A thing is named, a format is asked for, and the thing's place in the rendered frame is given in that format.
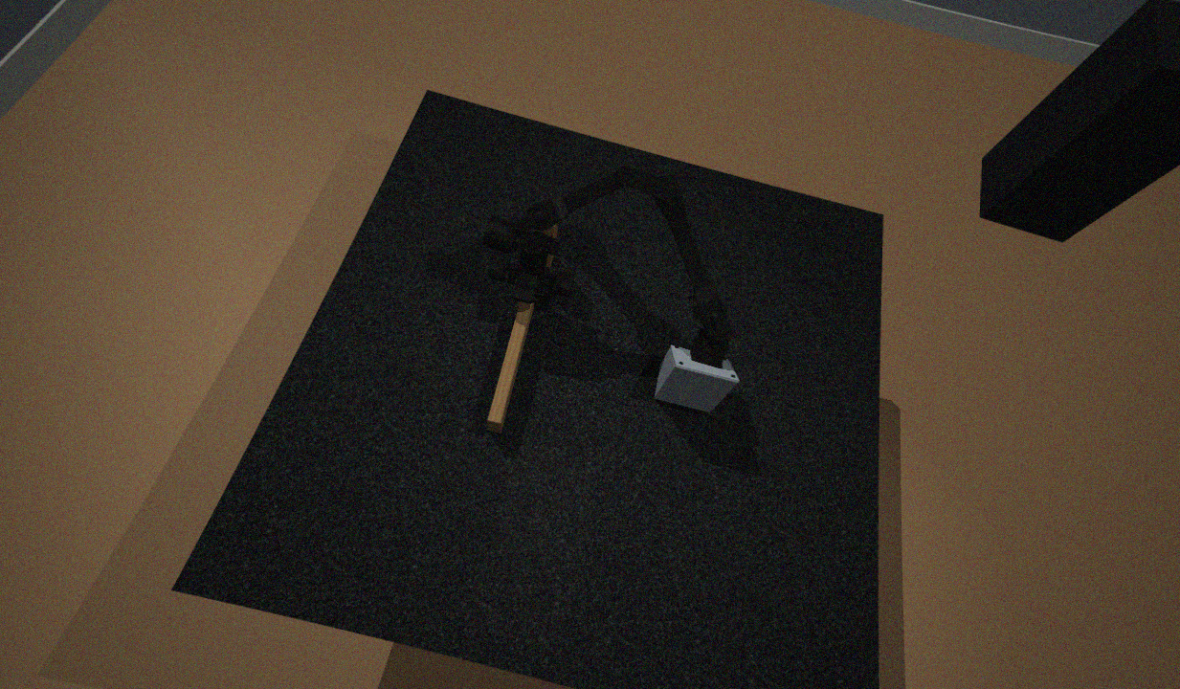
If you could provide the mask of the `brown wooden board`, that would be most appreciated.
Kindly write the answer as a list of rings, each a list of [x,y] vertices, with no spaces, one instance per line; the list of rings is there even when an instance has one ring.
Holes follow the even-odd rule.
[[[503,357],[502,378],[499,378],[494,389],[492,411],[489,412],[489,431],[502,433],[503,419],[506,416],[510,396],[514,389],[517,367],[520,365],[525,335],[527,335],[533,309],[535,302],[522,301],[517,308],[514,330],[511,332],[509,348]]]

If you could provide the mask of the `brown wooden post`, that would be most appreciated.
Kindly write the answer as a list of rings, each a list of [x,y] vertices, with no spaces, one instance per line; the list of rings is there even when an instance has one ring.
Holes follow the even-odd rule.
[[[549,238],[550,238],[551,236],[553,236],[553,238],[556,238],[556,232],[558,232],[558,227],[559,227],[559,222],[558,222],[558,223],[556,223],[556,224],[553,224],[553,227],[551,227],[551,228],[550,228],[550,230],[546,230],[546,231],[542,231],[542,232],[545,232],[545,234],[546,234],[546,235],[549,236]],[[532,230],[532,232],[540,232],[540,231],[537,231],[537,230]],[[550,254],[548,254],[548,262],[546,262],[546,267],[550,267],[550,265],[551,265],[551,263],[553,263],[553,255],[550,255]]]

